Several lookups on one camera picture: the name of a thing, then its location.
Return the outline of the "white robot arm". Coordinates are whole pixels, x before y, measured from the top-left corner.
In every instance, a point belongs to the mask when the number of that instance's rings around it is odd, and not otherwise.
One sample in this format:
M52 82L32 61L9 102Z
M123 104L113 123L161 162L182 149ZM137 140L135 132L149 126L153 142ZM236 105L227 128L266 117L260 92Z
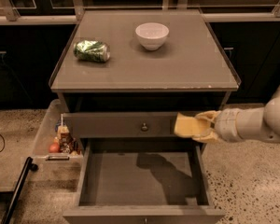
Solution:
M244 140L280 143L280 85L264 107L217 112L214 127L194 135L193 139L203 143L219 139L230 143Z

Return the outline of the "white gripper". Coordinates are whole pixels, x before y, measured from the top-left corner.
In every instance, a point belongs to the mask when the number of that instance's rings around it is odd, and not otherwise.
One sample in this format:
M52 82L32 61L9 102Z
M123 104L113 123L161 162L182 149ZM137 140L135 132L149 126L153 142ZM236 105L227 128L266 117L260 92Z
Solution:
M223 111L209 110L195 116L196 119L206 120L215 123L215 131L203 134L197 134L192 137L193 140L200 143L217 143L219 137L226 142L239 142L242 140L236 128L238 108L228 108Z

